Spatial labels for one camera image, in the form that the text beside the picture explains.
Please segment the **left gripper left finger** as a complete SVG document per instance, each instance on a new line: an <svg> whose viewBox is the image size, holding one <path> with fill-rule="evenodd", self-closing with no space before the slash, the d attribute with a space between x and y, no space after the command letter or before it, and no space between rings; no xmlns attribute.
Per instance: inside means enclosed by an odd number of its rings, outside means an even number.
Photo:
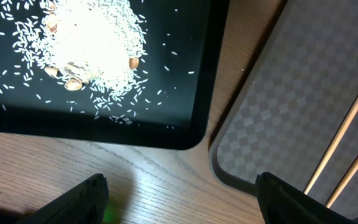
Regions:
<svg viewBox="0 0 358 224"><path fill-rule="evenodd" d="M101 224L108 200L107 180L95 174L16 224Z"/></svg>

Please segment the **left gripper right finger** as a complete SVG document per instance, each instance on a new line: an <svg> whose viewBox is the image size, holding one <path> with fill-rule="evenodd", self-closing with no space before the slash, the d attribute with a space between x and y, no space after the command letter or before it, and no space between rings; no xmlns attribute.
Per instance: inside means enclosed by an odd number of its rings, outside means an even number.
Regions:
<svg viewBox="0 0 358 224"><path fill-rule="evenodd" d="M265 223L353 223L269 172L257 176L255 194Z"/></svg>

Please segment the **wooden chopstick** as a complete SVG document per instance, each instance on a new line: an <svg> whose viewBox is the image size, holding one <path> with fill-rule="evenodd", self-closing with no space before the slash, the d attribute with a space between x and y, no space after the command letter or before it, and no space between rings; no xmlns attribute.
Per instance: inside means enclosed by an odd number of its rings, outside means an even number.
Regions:
<svg viewBox="0 0 358 224"><path fill-rule="evenodd" d="M353 163L351 164L350 168L348 168L347 172L344 174L341 181L338 183L334 191L332 192L331 196L329 197L328 201L326 202L326 207L330 208L333 203L336 201L338 196L342 193L342 191L346 188L347 184L353 178L353 176L358 171L358 156L355 158Z"/></svg>
<svg viewBox="0 0 358 224"><path fill-rule="evenodd" d="M334 154L337 146L341 142L341 139L345 135L347 129L351 125L353 119L355 118L356 114L358 113L358 95L355 98L352 106L350 107L349 111L346 114L346 117L343 119L339 129L337 130L336 134L334 135L332 141L330 142L326 152L324 153L322 159L320 160L316 170L314 171L311 179L309 180L306 188L304 189L303 193L308 195L310 190L313 188L314 184L318 180L319 176L323 172L324 168L326 167L327 163L329 162L330 158Z"/></svg>

